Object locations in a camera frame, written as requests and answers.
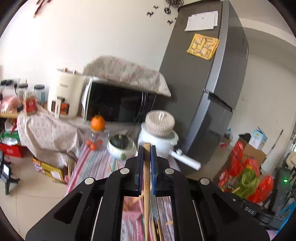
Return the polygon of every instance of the pink striped cloth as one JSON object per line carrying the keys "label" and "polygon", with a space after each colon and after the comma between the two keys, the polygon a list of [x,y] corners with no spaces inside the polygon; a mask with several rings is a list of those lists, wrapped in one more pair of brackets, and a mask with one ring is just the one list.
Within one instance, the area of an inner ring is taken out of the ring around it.
{"label": "pink striped cloth", "polygon": [[[175,170],[180,170],[175,159],[168,158],[169,165]],[[87,177],[93,177],[96,180],[108,177],[112,171],[122,168],[125,160],[119,160],[111,157],[107,149],[92,151],[86,145],[80,148],[80,156],[76,167],[71,175],[66,195],[71,192],[79,183]],[[121,223],[122,241],[144,241],[144,200],[139,198],[133,202],[133,197],[124,198],[124,210]],[[166,224],[173,220],[170,197],[157,197],[157,209],[160,218],[160,226],[164,241],[174,240],[174,230],[172,224]],[[151,222],[149,223],[149,238],[153,240]]]}

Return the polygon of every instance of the silver screw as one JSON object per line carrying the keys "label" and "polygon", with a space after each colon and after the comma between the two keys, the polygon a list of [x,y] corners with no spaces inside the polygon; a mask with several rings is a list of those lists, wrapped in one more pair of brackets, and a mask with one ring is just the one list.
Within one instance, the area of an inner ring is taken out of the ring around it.
{"label": "silver screw", "polygon": [[203,185],[208,185],[208,184],[210,183],[210,180],[207,179],[207,178],[202,178],[202,179],[200,180],[200,183],[203,184]]}
{"label": "silver screw", "polygon": [[167,169],[165,169],[165,173],[168,174],[168,175],[171,175],[171,174],[174,173],[174,170],[171,169],[171,168],[167,168]]}
{"label": "silver screw", "polygon": [[120,169],[120,173],[121,174],[128,174],[129,173],[129,169],[128,168]]}
{"label": "silver screw", "polygon": [[86,185],[90,185],[94,182],[94,179],[91,177],[88,177],[87,179],[84,180],[84,182]]}

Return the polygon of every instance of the white pot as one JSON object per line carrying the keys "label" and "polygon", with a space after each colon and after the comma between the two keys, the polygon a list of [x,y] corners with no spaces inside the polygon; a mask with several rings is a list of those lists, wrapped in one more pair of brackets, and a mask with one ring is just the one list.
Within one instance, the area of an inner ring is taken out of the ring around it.
{"label": "white pot", "polygon": [[175,131],[172,131],[167,137],[155,137],[146,130],[145,122],[141,124],[138,146],[144,146],[145,142],[149,142],[151,145],[155,145],[156,153],[160,157],[168,158],[170,151],[174,149],[174,146],[177,145],[178,141],[179,137]]}
{"label": "white pot", "polygon": [[137,151],[136,145],[134,141],[128,137],[129,143],[126,149],[119,149],[113,146],[110,141],[108,141],[107,150],[111,156],[115,157],[116,159],[125,160],[135,156]]}

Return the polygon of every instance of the gray refrigerator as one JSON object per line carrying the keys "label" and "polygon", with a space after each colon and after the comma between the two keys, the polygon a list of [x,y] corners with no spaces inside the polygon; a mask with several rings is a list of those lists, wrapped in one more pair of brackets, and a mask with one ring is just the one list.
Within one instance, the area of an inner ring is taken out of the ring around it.
{"label": "gray refrigerator", "polygon": [[[192,14],[218,11],[213,30],[185,32]],[[195,33],[220,40],[214,57],[205,60],[187,53]],[[153,109],[170,112],[179,135],[176,148],[206,164],[227,130],[244,82],[248,41],[229,1],[196,2],[179,8],[160,73],[172,93],[157,96]],[[188,174],[193,169],[180,164]]]}

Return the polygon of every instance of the yellow paper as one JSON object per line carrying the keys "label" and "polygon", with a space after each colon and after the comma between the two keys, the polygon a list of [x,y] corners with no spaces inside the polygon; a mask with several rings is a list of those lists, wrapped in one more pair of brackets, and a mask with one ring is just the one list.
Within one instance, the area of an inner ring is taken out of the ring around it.
{"label": "yellow paper", "polygon": [[218,44],[219,39],[217,38],[195,34],[187,53],[210,60],[213,57]]}

